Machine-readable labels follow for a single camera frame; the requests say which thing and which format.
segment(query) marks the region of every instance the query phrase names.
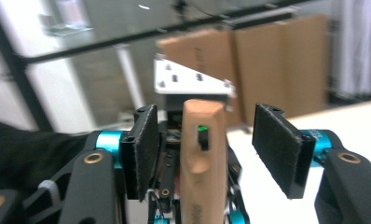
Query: metal bar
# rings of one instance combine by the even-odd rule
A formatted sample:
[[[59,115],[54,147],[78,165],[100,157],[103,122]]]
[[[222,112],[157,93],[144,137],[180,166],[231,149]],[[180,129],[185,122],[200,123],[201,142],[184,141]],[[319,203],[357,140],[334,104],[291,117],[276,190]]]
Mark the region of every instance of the metal bar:
[[[219,22],[222,20],[227,20],[227,19],[232,19],[232,18],[237,18],[241,16],[246,16],[254,13],[259,13],[259,12],[264,12],[272,9],[277,9],[280,7],[288,7],[294,4],[298,3],[303,3],[303,2],[308,2],[310,0],[288,0],[288,1],[279,1],[278,3],[275,4],[265,4],[259,7],[248,7],[245,9],[237,10],[237,11],[229,11],[226,13],[222,13],[213,17],[197,20],[197,21],[188,21],[185,23],[177,24],[177,25],[172,25],[172,26],[167,26],[167,27],[162,27],[162,28],[157,28],[154,30],[142,32],[136,35],[128,35],[124,37],[119,37],[119,38],[114,38],[111,40],[87,45],[87,46],[82,46],[79,48],[74,48],[74,49],[68,49],[68,50],[63,50],[47,55],[42,55],[42,56],[37,56],[33,58],[24,58],[24,61],[26,63],[42,63],[45,61],[51,61],[51,60],[56,60],[61,57],[70,57],[79,53],[95,50],[95,49],[102,49],[102,48],[107,48],[111,47],[116,44],[121,44],[121,43],[127,43],[131,41],[136,41],[136,40],[141,40],[144,38],[149,38],[149,37],[154,37],[158,35],[165,35],[171,32],[179,31],[179,30],[185,30],[191,27],[196,27],[204,24],[210,24],[210,23],[215,23]]]
[[[22,57],[15,52],[1,24],[0,51],[10,74],[13,76],[14,81],[20,89],[21,95],[25,99],[25,102],[32,113],[38,129],[41,131],[53,131],[43,106],[40,104],[37,95],[25,74],[27,63],[25,63]]]

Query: black sleeve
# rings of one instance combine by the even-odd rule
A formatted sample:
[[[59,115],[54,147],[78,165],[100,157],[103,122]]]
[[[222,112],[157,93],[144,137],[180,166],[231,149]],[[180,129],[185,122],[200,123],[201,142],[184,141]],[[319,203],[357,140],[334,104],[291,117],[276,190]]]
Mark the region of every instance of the black sleeve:
[[[0,189],[33,192],[82,150],[87,137],[28,132],[0,123]]]

